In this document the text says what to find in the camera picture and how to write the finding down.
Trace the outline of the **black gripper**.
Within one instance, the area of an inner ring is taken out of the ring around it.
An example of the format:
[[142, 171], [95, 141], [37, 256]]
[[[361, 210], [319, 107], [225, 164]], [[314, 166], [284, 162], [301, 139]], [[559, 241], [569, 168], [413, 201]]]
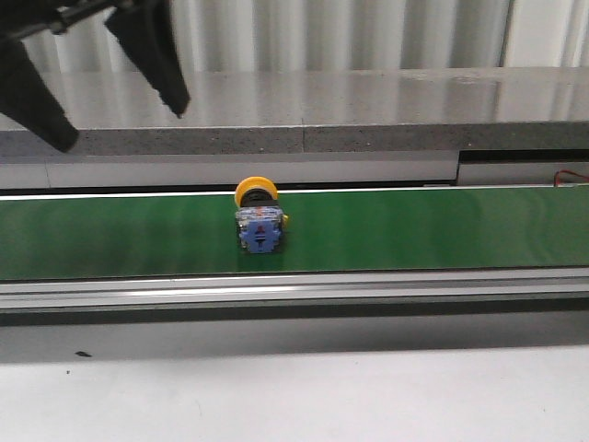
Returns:
[[42, 80], [23, 39], [48, 29], [64, 34], [76, 23], [115, 8], [105, 26], [126, 56], [181, 117], [191, 100], [174, 40], [169, 1], [2, 1], [1, 112], [60, 152], [79, 132]]

